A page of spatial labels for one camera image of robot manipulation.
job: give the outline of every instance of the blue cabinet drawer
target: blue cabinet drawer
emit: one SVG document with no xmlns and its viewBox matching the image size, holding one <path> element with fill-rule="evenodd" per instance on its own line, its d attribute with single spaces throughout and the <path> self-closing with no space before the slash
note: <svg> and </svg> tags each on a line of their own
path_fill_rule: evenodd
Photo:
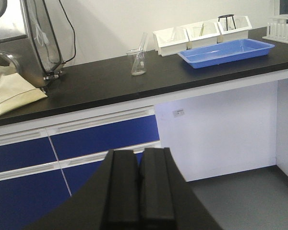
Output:
<svg viewBox="0 0 288 230">
<path fill-rule="evenodd" d="M 155 115 L 51 136 L 59 160 L 159 140 Z"/>
<path fill-rule="evenodd" d="M 0 146 L 0 172 L 56 161 L 49 139 Z"/>
<path fill-rule="evenodd" d="M 63 169 L 72 194 L 75 194 L 85 184 L 101 163 L 102 161 L 96 161 Z"/>
<path fill-rule="evenodd" d="M 19 230 L 70 197 L 60 170 L 0 181 L 0 230 Z"/>
</svg>

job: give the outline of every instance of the gray floor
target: gray floor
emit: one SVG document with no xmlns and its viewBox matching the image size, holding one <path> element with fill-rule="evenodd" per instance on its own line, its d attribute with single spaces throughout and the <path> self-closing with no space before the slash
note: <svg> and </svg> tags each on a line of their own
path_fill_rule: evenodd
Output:
<svg viewBox="0 0 288 230">
<path fill-rule="evenodd" d="M 288 230 L 288 177 L 277 166 L 189 184 L 224 230 Z"/>
</svg>

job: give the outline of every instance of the black countertop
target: black countertop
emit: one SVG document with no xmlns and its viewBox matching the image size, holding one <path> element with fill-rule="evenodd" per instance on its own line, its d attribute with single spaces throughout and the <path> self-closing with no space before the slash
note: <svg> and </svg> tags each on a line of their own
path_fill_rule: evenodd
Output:
<svg viewBox="0 0 288 230">
<path fill-rule="evenodd" d="M 66 67 L 48 98 L 0 116 L 0 126 L 288 69 L 288 44 L 264 40 L 265 33 L 253 29 L 249 38 L 276 45 L 268 55 L 201 69 L 154 50 L 147 52 L 147 73 L 140 76 L 131 76 L 125 56 Z"/>
</svg>

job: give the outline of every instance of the cream cloth bag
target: cream cloth bag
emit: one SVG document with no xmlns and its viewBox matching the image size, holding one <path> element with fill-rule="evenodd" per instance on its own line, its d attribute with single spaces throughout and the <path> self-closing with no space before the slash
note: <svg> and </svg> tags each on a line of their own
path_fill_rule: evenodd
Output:
<svg viewBox="0 0 288 230">
<path fill-rule="evenodd" d="M 0 66 L 0 115 L 45 97 L 16 73 L 14 66 Z"/>
</svg>

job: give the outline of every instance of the glass beaker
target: glass beaker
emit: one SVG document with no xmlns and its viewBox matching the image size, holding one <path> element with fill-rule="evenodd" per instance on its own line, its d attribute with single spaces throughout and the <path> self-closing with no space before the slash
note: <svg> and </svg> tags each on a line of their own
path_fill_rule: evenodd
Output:
<svg viewBox="0 0 288 230">
<path fill-rule="evenodd" d="M 145 52 L 139 49 L 132 49 L 126 52 L 129 59 L 131 74 L 133 76 L 141 75 L 146 72 Z"/>
</svg>

